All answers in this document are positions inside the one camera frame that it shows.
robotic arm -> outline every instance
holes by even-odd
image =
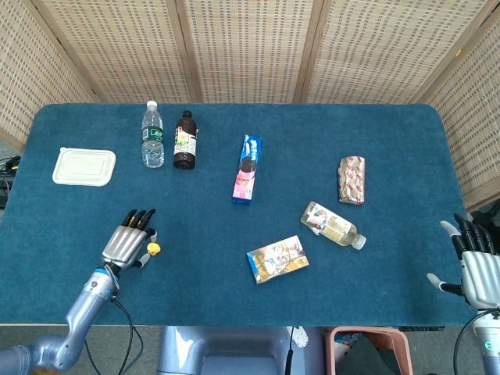
[[[455,214],[455,220],[460,230],[446,221],[441,221],[441,226],[450,235],[459,258],[462,285],[445,283],[432,273],[428,273],[427,278],[441,291],[465,296],[466,302],[477,309],[478,315],[468,324],[473,325],[484,372],[486,375],[500,375],[500,256],[495,251],[490,234],[483,227],[458,214]],[[455,374],[458,373],[458,342],[453,360]]]
[[[142,268],[151,255],[159,252],[156,231],[145,230],[151,216],[148,212],[130,211],[113,233],[102,252],[104,264],[96,268],[84,285],[84,289],[66,314],[66,336],[46,334],[28,346],[13,346],[0,351],[0,375],[27,375],[30,370],[42,367],[64,371],[80,358],[85,337],[102,307],[120,290],[118,275],[130,267]],[[148,252],[136,259],[142,243],[151,238]]]

woven screen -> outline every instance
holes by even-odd
[[[473,193],[500,179],[500,21],[453,70],[430,99],[440,113],[467,206]]]
[[[206,102],[291,102],[313,0],[186,0]]]
[[[407,102],[482,5],[332,0],[307,101]]]
[[[21,151],[43,105],[93,98],[22,2],[1,1],[0,14],[0,136]]]
[[[103,100],[190,101],[165,0],[39,3]]]

white robotic hand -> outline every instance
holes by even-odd
[[[441,226],[452,239],[453,247],[462,268],[462,284],[439,280],[433,273],[427,278],[439,290],[465,296],[467,303],[478,310],[460,332],[453,353],[453,370],[457,370],[459,342],[466,328],[472,324],[481,350],[484,372],[500,375],[500,255],[497,255],[490,234],[459,214],[455,220],[460,230],[447,221]]]
[[[446,283],[432,273],[428,273],[427,278],[441,291],[464,295],[475,309],[500,307],[500,256],[490,234],[458,214],[455,220],[460,230],[447,221],[441,221],[441,226],[450,235],[459,258],[462,285]]]

carpet surface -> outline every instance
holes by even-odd
[[[196,168],[173,162],[176,121],[193,112]],[[159,105],[166,162],[145,168],[145,105],[64,104],[37,114],[0,224],[1,323],[64,323],[116,226],[132,209],[162,252],[122,273],[119,300],[135,324],[451,325],[473,310],[427,281],[460,280],[440,220],[463,213],[445,132],[427,105]],[[231,200],[245,134],[262,137],[250,206]],[[104,187],[52,181],[59,149],[115,152]],[[337,200],[337,167],[366,158],[366,202]],[[314,200],[367,237],[361,251],[300,223]],[[310,265],[255,285],[246,252],[297,234]],[[97,320],[122,324],[111,305]]]

pink box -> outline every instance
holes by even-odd
[[[249,205],[252,202],[257,163],[262,145],[263,139],[261,137],[245,134],[236,182],[234,182],[233,203]]]

